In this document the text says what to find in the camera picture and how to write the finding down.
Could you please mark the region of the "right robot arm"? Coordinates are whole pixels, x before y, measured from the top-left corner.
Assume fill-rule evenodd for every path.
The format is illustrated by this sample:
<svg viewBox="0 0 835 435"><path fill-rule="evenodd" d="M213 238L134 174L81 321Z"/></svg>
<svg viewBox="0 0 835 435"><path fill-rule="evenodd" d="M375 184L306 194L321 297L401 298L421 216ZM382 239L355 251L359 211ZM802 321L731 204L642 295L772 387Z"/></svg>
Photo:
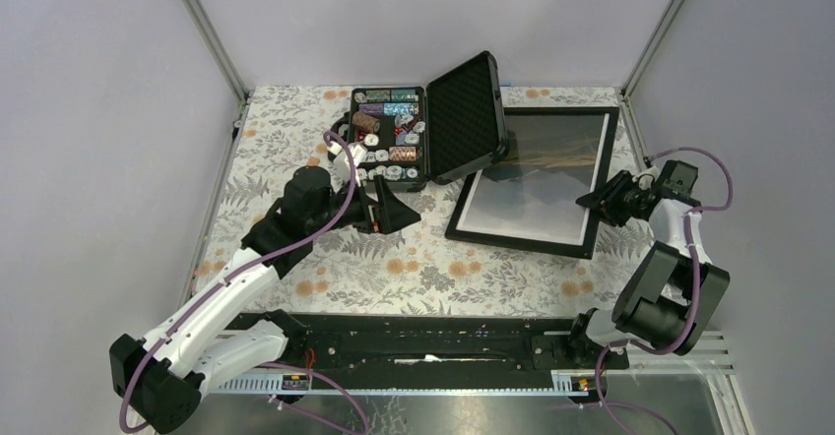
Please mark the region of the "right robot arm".
<svg viewBox="0 0 835 435"><path fill-rule="evenodd" d="M646 221L655 241L612 309L577 316L564 343L566 358L588 368L604 347L634 344L652 354L685 355L725 295L729 273L713 264L699 224L707 207L693 199L696 166L669 160L640 174L620 171L577 205L609 226Z"/></svg>

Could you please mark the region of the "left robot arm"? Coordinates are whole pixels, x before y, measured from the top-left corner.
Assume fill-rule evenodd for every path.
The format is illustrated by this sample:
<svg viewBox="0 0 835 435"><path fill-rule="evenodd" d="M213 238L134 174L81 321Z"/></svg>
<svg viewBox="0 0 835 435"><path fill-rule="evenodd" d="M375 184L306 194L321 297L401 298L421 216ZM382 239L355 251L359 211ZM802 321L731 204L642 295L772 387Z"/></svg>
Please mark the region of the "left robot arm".
<svg viewBox="0 0 835 435"><path fill-rule="evenodd" d="M124 334L111 345L123 433L151 426L167 434L195 412L208 392L245 371L299 363L303 337L270 320L224 342L216 338L251 300L309 255L319 237L345 227L391 234L420 221L419 213L391 191L384 172L372 176L374 193L367 194L359 172L368 153L364 143L348 144L332 133L325 142L344 181L340 189L325 168L297 169L283 195L242 237L209 284L142 337Z"/></svg>

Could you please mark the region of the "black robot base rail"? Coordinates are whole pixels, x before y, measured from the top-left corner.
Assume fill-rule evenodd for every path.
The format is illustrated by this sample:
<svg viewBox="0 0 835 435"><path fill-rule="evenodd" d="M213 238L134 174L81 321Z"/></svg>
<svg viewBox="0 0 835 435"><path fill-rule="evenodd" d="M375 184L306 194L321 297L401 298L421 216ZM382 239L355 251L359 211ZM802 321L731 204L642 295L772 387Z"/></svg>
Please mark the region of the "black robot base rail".
<svg viewBox="0 0 835 435"><path fill-rule="evenodd" d="M552 390L554 377L590 376L602 346L587 319L241 313L230 336L266 321L289 336L283 364L321 373L349 391Z"/></svg>

